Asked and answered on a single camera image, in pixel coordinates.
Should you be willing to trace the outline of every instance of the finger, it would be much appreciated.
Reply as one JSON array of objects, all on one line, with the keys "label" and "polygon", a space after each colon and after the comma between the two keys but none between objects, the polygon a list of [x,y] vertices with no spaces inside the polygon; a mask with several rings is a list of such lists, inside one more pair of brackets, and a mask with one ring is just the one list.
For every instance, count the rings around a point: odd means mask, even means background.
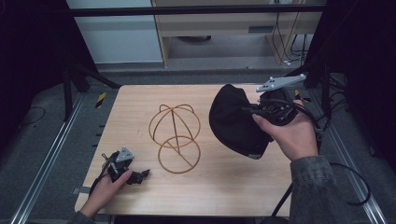
[{"label": "finger", "polygon": [[297,105],[303,105],[303,101],[302,100],[293,100],[293,102]]},{"label": "finger", "polygon": [[123,173],[116,182],[114,182],[114,185],[117,186],[117,188],[121,188],[126,181],[131,177],[132,170],[127,170],[125,173]]},{"label": "finger", "polygon": [[272,128],[274,126],[270,123],[270,121],[256,114],[253,114],[252,117],[263,131],[265,131],[266,133],[270,133],[272,131]]}]

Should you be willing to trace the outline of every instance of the black cap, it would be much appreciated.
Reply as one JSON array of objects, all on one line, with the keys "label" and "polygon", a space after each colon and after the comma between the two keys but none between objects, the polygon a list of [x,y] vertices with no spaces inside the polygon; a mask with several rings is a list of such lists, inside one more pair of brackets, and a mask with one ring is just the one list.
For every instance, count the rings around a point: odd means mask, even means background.
[{"label": "black cap", "polygon": [[230,84],[223,86],[210,108],[210,128],[224,146],[257,160],[273,139],[243,107],[250,107],[245,91]]}]

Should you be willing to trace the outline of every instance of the white cabinet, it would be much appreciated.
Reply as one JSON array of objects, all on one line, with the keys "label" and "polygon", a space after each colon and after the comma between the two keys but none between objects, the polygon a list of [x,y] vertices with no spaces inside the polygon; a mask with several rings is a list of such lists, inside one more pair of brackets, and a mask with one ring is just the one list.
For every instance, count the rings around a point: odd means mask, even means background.
[{"label": "white cabinet", "polygon": [[[269,5],[273,0],[151,0],[155,7]],[[326,0],[289,0],[291,4],[324,4]],[[266,35],[276,60],[287,58],[294,35],[313,34],[321,12],[231,13],[156,16],[163,60],[172,36]]]},{"label": "white cabinet", "polygon": [[[70,8],[151,7],[149,0],[67,0],[67,4]],[[96,64],[163,62],[153,16],[76,17],[76,22]]]}]

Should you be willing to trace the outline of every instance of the gray sleeve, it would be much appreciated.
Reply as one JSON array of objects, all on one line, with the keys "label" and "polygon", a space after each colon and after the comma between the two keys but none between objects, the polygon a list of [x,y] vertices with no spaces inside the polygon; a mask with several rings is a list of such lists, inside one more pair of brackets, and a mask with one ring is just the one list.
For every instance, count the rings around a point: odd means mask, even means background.
[{"label": "gray sleeve", "polygon": [[76,212],[71,220],[67,222],[67,224],[94,224],[90,218],[84,216],[84,214],[79,211]]},{"label": "gray sleeve", "polygon": [[290,224],[351,223],[348,205],[324,157],[307,157],[290,164],[293,190]]}]

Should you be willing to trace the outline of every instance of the right hand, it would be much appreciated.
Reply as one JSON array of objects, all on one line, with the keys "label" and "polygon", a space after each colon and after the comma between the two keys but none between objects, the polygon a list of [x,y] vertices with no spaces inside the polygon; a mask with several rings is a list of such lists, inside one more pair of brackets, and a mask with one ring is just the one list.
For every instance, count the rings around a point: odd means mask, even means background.
[{"label": "right hand", "polygon": [[106,168],[102,179],[93,189],[91,196],[88,198],[87,202],[84,203],[80,212],[86,217],[93,219],[99,210],[109,203],[120,190],[120,188],[126,184],[126,181],[129,179],[131,174],[132,171],[128,170],[123,173],[116,182],[113,183],[110,175],[107,173]]},{"label": "right hand", "polygon": [[294,120],[285,126],[275,126],[267,119],[253,114],[253,119],[279,144],[283,153],[291,161],[318,155],[317,140],[311,120],[299,112]]}]

